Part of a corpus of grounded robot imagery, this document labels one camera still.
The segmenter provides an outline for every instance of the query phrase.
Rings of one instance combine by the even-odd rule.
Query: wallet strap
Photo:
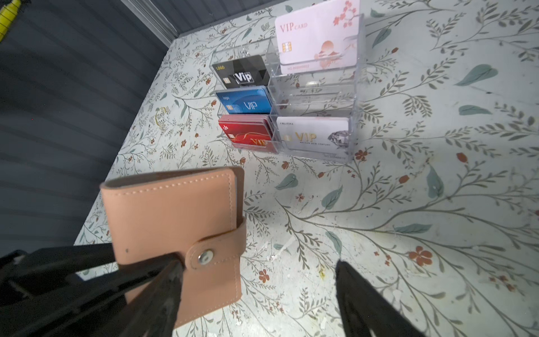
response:
[[[191,270],[200,270],[212,265],[237,258],[245,251],[247,241],[246,219],[236,229],[203,239],[194,244],[185,255],[185,267]],[[213,258],[207,264],[200,264],[198,257],[206,250],[211,250]]]

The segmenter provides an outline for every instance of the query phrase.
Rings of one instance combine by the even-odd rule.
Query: floral table surface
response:
[[[426,335],[539,335],[539,3],[365,0],[354,161],[231,148],[211,53],[272,36],[276,16],[311,4],[175,40],[110,170],[245,168],[243,297],[175,336],[341,336],[339,258]],[[75,244],[101,242],[98,196]]]

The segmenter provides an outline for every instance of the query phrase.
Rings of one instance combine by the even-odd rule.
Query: gray wall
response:
[[[0,256],[71,245],[167,48],[120,0],[38,0],[0,43]]]
[[[275,0],[151,0],[180,34],[264,8]]]

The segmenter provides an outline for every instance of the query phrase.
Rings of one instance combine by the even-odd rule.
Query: white vip card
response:
[[[283,73],[316,60],[319,69],[356,64],[360,0],[330,0],[277,17],[275,29]],[[317,70],[314,65],[296,72]]]
[[[349,123],[343,117],[277,117],[281,141],[287,148],[324,153],[327,158],[347,156]]]

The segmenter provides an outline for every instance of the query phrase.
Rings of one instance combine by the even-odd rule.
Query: card chip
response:
[[[282,44],[282,52],[292,51],[292,42],[285,42]]]

